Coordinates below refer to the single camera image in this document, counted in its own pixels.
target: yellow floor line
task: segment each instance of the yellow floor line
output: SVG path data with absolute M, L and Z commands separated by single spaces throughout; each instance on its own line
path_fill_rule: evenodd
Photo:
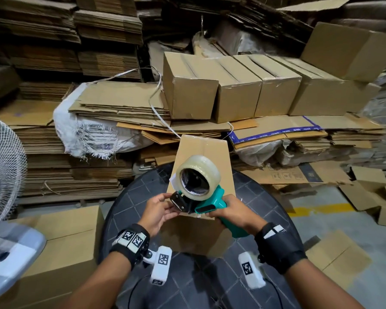
M 320 205 L 316 207 L 296 207 L 293 210 L 287 211 L 290 217 L 305 217 L 310 216 L 312 213 L 345 213 L 348 211 L 355 211 L 353 206 L 349 203 Z

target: tape roll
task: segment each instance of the tape roll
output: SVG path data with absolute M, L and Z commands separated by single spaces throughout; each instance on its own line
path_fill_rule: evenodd
M 190 156 L 177 169 L 175 177 L 180 191 L 194 201 L 211 197 L 220 179 L 216 165 L 203 155 Z

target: black wrist brace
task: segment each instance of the black wrist brace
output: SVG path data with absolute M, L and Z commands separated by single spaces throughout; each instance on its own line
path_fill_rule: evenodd
M 123 254 L 132 266 L 141 262 L 144 253 L 149 249 L 150 234 L 139 224 L 121 230 L 112 244 L 113 251 Z
M 280 225 L 268 223 L 254 239 L 260 253 L 259 261 L 271 265 L 280 274 L 307 258 L 303 245 Z

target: person's right hand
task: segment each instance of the person's right hand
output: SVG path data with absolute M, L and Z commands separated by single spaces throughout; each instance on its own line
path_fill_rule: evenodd
M 252 235 L 256 235 L 267 224 L 266 220 L 232 194 L 223 196 L 223 200 L 226 202 L 226 208 L 216 209 L 206 215 L 210 218 L 225 218 Z

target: tape dispenser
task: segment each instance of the tape dispenser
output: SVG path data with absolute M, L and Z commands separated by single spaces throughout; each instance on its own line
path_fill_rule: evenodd
M 225 208 L 227 205 L 222 200 L 224 189 L 220 186 L 220 179 L 220 172 L 210 159 L 192 155 L 170 178 L 175 189 L 170 201 L 184 213 L 202 214 Z M 221 221 L 234 238 L 249 235 L 228 220 L 221 218 Z

